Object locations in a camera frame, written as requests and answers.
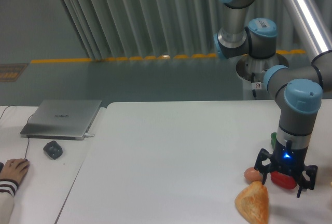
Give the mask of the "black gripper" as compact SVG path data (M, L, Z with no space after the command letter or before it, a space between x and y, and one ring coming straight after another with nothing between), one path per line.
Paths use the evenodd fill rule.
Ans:
M308 148L291 149L276 141L273 153L270 154L262 148L254 165L254 169L262 175L261 183L264 185L267 175L274 171L288 176L299 175L297 198L300 198L304 189L314 190L318 167L316 165L305 165L305 158Z

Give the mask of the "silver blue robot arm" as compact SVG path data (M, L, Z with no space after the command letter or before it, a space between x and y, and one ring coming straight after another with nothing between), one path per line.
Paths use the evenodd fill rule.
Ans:
M264 18L245 25L254 0L220 0L224 4L222 28L214 36L222 59L247 54L265 61L275 55L275 24ZM263 177L279 172L294 179L300 190L314 189L317 166L305 165L322 95L331 90L331 32L314 0L281 0L305 47L310 66L291 70L273 64L263 78L268 93L281 110L273 153L262 149L254 168Z

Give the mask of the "white striped sleeve forearm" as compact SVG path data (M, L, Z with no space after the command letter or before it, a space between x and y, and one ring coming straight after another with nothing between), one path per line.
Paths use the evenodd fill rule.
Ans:
M14 197L19 184L12 179L1 179L1 223L9 223Z

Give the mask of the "person's bare hand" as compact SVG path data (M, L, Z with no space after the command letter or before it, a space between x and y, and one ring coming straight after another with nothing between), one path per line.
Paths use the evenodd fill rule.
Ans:
M29 166L30 162L27 159L10 159L1 170L1 179L12 180L20 185L29 170Z

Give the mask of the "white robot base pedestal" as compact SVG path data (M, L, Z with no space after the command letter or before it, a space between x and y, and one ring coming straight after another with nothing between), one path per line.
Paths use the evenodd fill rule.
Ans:
M289 67L286 58L275 54L267 59L255 59L244 55L236 64L237 76L242 80L244 100L270 100L271 96L263 83L268 69L276 65Z

